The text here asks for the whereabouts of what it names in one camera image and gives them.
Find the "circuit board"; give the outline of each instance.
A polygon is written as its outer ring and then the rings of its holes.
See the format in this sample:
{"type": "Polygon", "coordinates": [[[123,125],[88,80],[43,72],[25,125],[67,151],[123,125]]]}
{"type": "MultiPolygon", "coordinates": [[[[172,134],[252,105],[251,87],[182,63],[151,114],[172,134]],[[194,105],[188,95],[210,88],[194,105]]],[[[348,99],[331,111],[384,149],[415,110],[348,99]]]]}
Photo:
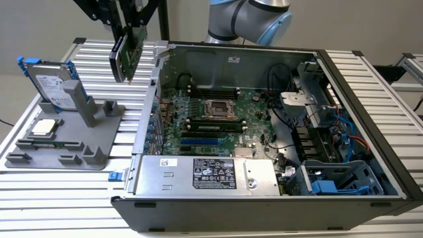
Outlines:
{"type": "Polygon", "coordinates": [[[190,134],[186,122],[190,119],[203,119],[206,115],[206,105],[210,99],[191,98],[186,92],[174,88],[164,89],[162,100],[167,104],[172,101],[172,105],[162,105],[167,108],[162,114],[164,116],[164,132],[166,140],[163,146],[164,155],[203,155],[203,156],[239,156],[239,148],[246,148],[252,152],[252,157],[258,159],[274,158],[276,156],[275,150],[270,150],[263,143],[260,137],[264,135],[266,139],[274,134],[274,128],[267,115],[266,100],[260,99],[260,92],[254,90],[240,91],[236,100],[226,100],[231,103],[235,113],[235,119],[246,122],[246,129],[240,133],[199,133],[204,137],[202,142],[207,142],[210,135],[214,135],[214,144],[190,144],[190,141],[182,140],[184,135],[190,134]]]}

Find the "red cable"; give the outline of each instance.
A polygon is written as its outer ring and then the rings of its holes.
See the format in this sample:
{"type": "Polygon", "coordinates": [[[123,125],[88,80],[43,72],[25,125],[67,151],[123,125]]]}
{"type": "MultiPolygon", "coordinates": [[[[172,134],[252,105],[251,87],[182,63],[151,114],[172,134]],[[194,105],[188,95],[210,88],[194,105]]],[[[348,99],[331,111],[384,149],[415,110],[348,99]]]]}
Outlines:
{"type": "Polygon", "coordinates": [[[310,115],[310,117],[307,117],[307,120],[306,120],[306,122],[304,122],[304,126],[307,126],[311,117],[312,117],[319,111],[320,111],[320,109],[319,109],[318,111],[315,111],[315,112],[310,115]]]}
{"type": "Polygon", "coordinates": [[[367,151],[370,151],[370,146],[368,146],[368,143],[366,142],[366,140],[363,140],[362,138],[359,138],[358,136],[354,136],[354,135],[350,135],[348,137],[351,137],[351,138],[359,140],[360,142],[363,142],[363,144],[367,147],[367,151]]]}

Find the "slotted aluminum surface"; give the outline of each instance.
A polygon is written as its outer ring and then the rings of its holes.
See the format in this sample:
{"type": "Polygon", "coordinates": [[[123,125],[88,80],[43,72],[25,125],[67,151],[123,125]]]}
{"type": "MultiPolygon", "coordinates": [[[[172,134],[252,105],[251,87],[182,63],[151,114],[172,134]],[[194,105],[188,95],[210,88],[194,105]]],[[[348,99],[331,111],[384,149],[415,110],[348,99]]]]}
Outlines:
{"type": "Polygon", "coordinates": [[[415,113],[390,91],[384,79],[371,70],[363,57],[347,51],[327,52],[406,168],[420,172],[422,120],[415,118],[415,113]]]}
{"type": "MultiPolygon", "coordinates": [[[[138,118],[142,113],[143,86],[148,81],[152,68],[148,62],[152,57],[154,43],[146,45],[140,70],[131,86],[114,83],[106,57],[112,45],[112,42],[87,41],[74,58],[84,86],[96,101],[115,98],[127,106],[110,164],[100,172],[8,170],[3,167],[0,175],[1,237],[423,237],[423,207],[398,217],[376,218],[348,232],[190,234],[138,234],[134,232],[110,203],[108,197],[123,191],[124,184],[108,182],[108,172],[130,166],[138,118]]],[[[372,115],[375,119],[386,120],[380,116],[379,114],[372,115]]],[[[407,119],[398,115],[391,120],[407,119]]],[[[423,163],[419,159],[407,161],[414,163],[407,164],[407,168],[410,168],[418,184],[423,186],[423,169],[420,169],[423,163]]],[[[282,222],[283,219],[288,219],[288,214],[283,214],[282,211],[282,222]]]]}

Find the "warning label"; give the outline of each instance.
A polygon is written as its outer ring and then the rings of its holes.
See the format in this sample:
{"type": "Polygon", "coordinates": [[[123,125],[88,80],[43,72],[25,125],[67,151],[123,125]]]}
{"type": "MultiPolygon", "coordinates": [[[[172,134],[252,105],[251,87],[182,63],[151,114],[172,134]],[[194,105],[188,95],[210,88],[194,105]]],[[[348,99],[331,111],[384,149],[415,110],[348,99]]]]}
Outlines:
{"type": "Polygon", "coordinates": [[[196,189],[236,189],[232,159],[194,159],[192,186],[196,189]]]}

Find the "white wall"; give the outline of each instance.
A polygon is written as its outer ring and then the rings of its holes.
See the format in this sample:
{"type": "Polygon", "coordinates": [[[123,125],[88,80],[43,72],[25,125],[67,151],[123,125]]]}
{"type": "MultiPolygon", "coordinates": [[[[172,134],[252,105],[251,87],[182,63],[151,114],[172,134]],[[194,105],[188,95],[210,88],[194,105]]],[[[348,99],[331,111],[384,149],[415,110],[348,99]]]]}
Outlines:
{"type": "MultiPolygon", "coordinates": [[[[171,37],[204,40],[207,0],[168,0],[171,37]]],[[[292,25],[278,46],[362,50],[391,64],[403,52],[423,52],[422,0],[291,0],[292,25]]]]}
{"type": "MultiPolygon", "coordinates": [[[[159,30],[150,33],[158,39],[159,30]]],[[[21,74],[19,55],[60,60],[75,37],[114,39],[72,0],[0,0],[0,74],[21,74]]]]}
{"type": "MultiPolygon", "coordinates": [[[[168,0],[171,38],[204,40],[208,0],[168,0]]],[[[390,64],[403,52],[423,52],[422,0],[291,0],[294,21],[279,46],[362,50],[390,64]]],[[[156,16],[150,39],[159,39],[156,16]]],[[[1,0],[0,74],[19,74],[17,55],[60,60],[75,37],[112,39],[72,0],[1,0]]]]}

